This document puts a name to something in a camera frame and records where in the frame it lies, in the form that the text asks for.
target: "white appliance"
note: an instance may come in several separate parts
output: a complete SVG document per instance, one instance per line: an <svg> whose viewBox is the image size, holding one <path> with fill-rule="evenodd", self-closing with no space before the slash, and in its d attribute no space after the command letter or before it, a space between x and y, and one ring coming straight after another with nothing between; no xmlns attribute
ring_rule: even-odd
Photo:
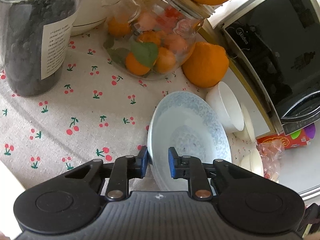
<svg viewBox="0 0 320 240"><path fill-rule="evenodd" d="M101 0L82 0L78 16L71 30L71 36L93 29L103 23L107 16L108 8L102 7Z"/></svg>

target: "white container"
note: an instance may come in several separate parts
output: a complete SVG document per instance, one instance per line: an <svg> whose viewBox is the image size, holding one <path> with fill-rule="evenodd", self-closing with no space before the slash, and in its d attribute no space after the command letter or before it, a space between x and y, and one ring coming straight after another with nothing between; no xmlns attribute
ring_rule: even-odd
<svg viewBox="0 0 320 240"><path fill-rule="evenodd" d="M244 119L238 100L224 82L219 82L207 94L205 101L216 112L226 133L242 131Z"/></svg>
<svg viewBox="0 0 320 240"><path fill-rule="evenodd" d="M256 138L249 112L243 103L240 104L240 107L244 119L244 128L242 131L235 132L234 135L241 140L254 142Z"/></svg>
<svg viewBox="0 0 320 240"><path fill-rule="evenodd" d="M83 0L71 35L78 35L93 29L103 23L108 13L108 8L102 7L101 0Z"/></svg>

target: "jar label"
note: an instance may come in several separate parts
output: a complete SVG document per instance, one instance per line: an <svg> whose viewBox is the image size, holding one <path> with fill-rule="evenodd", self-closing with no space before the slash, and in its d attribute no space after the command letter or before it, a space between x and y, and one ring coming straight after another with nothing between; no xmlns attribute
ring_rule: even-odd
<svg viewBox="0 0 320 240"><path fill-rule="evenodd" d="M71 28L78 11L61 21L43 26L41 46L41 79L45 79L62 65L66 56Z"/></svg>

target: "jar lid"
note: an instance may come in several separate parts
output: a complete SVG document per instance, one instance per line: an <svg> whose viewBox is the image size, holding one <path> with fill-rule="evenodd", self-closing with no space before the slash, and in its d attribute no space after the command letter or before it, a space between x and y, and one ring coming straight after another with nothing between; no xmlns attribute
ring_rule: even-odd
<svg viewBox="0 0 320 240"><path fill-rule="evenodd" d="M212 6L209 5L204 5L204 4L199 4L194 2L193 0L173 0L175 2L183 4L188 10L188 13L191 14L198 14L199 17L206 19L209 18L213 13L214 9Z"/></svg>

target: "white plate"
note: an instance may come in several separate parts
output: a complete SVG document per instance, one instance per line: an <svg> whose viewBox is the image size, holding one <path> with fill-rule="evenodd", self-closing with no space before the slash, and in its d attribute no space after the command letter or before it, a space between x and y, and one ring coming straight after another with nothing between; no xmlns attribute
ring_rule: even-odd
<svg viewBox="0 0 320 240"><path fill-rule="evenodd" d="M13 204L24 191L25 188L0 161L0 231L10 239L15 239L21 234L21 229L13 214Z"/></svg>
<svg viewBox="0 0 320 240"><path fill-rule="evenodd" d="M200 97L177 91L158 104L149 128L148 152L152 174L162 191L188 190L185 179L172 179L168 148L179 156L191 155L203 163L214 159L231 162L227 135L217 114Z"/></svg>

